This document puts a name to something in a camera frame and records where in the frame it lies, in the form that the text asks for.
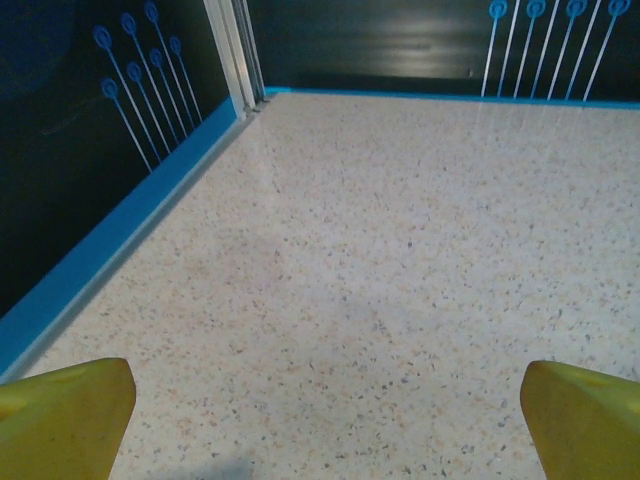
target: blue spiral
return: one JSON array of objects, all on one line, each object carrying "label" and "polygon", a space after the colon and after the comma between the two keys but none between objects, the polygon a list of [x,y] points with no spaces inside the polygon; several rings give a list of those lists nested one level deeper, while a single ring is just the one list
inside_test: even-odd
[{"label": "blue spiral", "polygon": [[105,97],[115,100],[118,96],[118,84],[112,78],[105,78],[100,84]]},{"label": "blue spiral", "polygon": [[182,50],[182,45],[180,44],[180,40],[175,35],[171,35],[169,39],[169,48],[176,55],[180,55],[180,50]]},{"label": "blue spiral", "polygon": [[93,28],[93,39],[100,48],[105,50],[111,48],[111,35],[109,35],[109,31],[102,25]]},{"label": "blue spiral", "polygon": [[149,1],[144,4],[144,14],[151,21],[151,23],[158,23],[158,18],[160,14],[158,13],[158,9],[156,4]]},{"label": "blue spiral", "polygon": [[120,25],[122,25],[122,28],[124,29],[124,31],[127,32],[129,35],[136,34],[136,21],[133,19],[133,17],[130,14],[128,13],[122,14],[122,17],[120,17]]},{"label": "blue spiral", "polygon": [[567,3],[567,15],[576,18],[582,15],[587,9],[587,0],[569,0]]},{"label": "blue spiral", "polygon": [[493,0],[489,5],[489,16],[494,20],[498,20],[504,17],[507,13],[507,1],[506,0]]},{"label": "blue spiral", "polygon": [[547,4],[544,0],[529,0],[527,15],[529,15],[529,18],[541,17],[546,8]]},{"label": "blue spiral", "polygon": [[162,53],[157,48],[151,49],[149,53],[149,60],[154,67],[160,68],[162,66]]},{"label": "blue spiral", "polygon": [[609,14],[612,17],[618,17],[627,13],[630,6],[631,0],[611,0],[611,2],[609,2]]},{"label": "blue spiral", "polygon": [[129,62],[127,65],[127,75],[129,75],[131,80],[139,83],[142,79],[142,70],[140,70],[140,67],[136,62]]}]

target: yellow object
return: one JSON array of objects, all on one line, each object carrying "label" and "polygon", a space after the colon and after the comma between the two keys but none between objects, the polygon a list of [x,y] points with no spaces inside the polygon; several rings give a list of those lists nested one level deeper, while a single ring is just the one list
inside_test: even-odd
[{"label": "yellow object", "polygon": [[0,480],[108,479],[135,399],[121,358],[1,385]]},{"label": "yellow object", "polygon": [[640,479],[640,383],[537,361],[520,403],[548,480]]}]

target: floor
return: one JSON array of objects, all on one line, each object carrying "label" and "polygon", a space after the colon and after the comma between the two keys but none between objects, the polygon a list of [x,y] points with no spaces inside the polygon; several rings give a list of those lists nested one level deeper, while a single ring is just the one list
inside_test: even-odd
[{"label": "floor", "polygon": [[639,132],[280,95],[30,374],[129,360],[113,479],[542,479],[527,364],[640,380]]}]

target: blue trim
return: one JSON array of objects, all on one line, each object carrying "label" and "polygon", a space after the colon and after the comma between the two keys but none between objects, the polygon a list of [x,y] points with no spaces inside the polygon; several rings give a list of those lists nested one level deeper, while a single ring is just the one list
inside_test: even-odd
[{"label": "blue trim", "polygon": [[638,102],[599,102],[582,100],[547,100],[537,98],[512,98],[512,97],[475,97],[467,95],[443,95],[431,93],[403,93],[403,92],[382,92],[366,90],[331,90],[315,88],[290,88],[290,87],[265,87],[265,95],[275,95],[278,93],[314,93],[320,95],[355,95],[362,97],[393,97],[393,98],[416,98],[420,100],[445,100],[454,102],[480,102],[480,103],[502,103],[511,105],[548,105],[552,107],[578,107],[578,108],[614,108],[621,110],[640,110]]},{"label": "blue trim", "polygon": [[156,211],[236,121],[227,98],[176,150],[73,248],[0,321],[0,377]]}]

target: speckled floor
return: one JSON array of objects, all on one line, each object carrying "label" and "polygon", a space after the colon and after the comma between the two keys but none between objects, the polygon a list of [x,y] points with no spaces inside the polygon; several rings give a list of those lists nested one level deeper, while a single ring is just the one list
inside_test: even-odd
[{"label": "speckled floor", "polygon": [[638,112],[279,96],[30,374],[129,360],[114,479],[542,479],[527,364],[640,380],[638,159]]}]

